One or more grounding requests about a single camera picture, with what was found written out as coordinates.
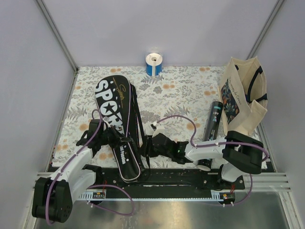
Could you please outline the black shuttlecock tube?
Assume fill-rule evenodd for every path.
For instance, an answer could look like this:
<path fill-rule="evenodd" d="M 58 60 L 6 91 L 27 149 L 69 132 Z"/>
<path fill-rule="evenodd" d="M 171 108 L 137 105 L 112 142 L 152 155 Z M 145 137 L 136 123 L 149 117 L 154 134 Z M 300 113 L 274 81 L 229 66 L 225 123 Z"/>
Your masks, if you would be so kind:
<path fill-rule="evenodd" d="M 212 102 L 209 117 L 205 127 L 203 141 L 211 141 L 217 138 L 221 114 L 224 104 L 218 101 Z M 197 168 L 209 172 L 212 166 L 212 159 L 202 159 L 197 163 Z"/>

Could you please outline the black sport racket cover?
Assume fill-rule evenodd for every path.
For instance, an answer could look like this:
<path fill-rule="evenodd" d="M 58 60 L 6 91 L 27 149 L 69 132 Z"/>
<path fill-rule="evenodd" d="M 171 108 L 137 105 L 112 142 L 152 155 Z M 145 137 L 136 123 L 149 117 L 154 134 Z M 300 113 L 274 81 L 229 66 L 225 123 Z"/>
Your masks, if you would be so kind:
<path fill-rule="evenodd" d="M 102 117 L 108 118 L 110 143 L 119 175 L 126 183 L 144 182 L 150 171 L 141 159 L 140 139 L 144 137 L 135 87 L 123 75 L 102 78 L 95 87 L 95 101 Z"/>

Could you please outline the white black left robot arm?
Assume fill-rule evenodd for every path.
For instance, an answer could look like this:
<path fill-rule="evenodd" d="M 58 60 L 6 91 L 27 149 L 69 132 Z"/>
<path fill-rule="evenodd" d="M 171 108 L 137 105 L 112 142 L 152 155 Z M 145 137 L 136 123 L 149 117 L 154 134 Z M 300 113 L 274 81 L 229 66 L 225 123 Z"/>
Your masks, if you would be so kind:
<path fill-rule="evenodd" d="M 76 151 L 49 177 L 40 177 L 35 183 L 32 216 L 47 223 L 64 223 L 69 218 L 75 201 L 87 189 L 110 187 L 103 180 L 102 169 L 89 165 L 101 146 L 120 146 L 130 139 L 102 120 L 91 120 L 89 129 L 77 142 Z"/>

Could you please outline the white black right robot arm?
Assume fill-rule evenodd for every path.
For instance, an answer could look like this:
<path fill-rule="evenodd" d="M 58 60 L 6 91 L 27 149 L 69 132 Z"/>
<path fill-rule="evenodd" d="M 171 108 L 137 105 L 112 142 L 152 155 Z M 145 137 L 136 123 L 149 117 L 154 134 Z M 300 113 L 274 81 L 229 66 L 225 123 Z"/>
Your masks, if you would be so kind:
<path fill-rule="evenodd" d="M 224 159 L 226 164 L 217 176 L 218 186 L 227 189 L 243 174 L 262 172 L 263 143 L 236 131 L 229 131 L 224 139 L 201 142 L 175 142 L 162 133 L 146 135 L 140 154 L 146 158 L 165 156 L 184 165 L 203 159 Z"/>

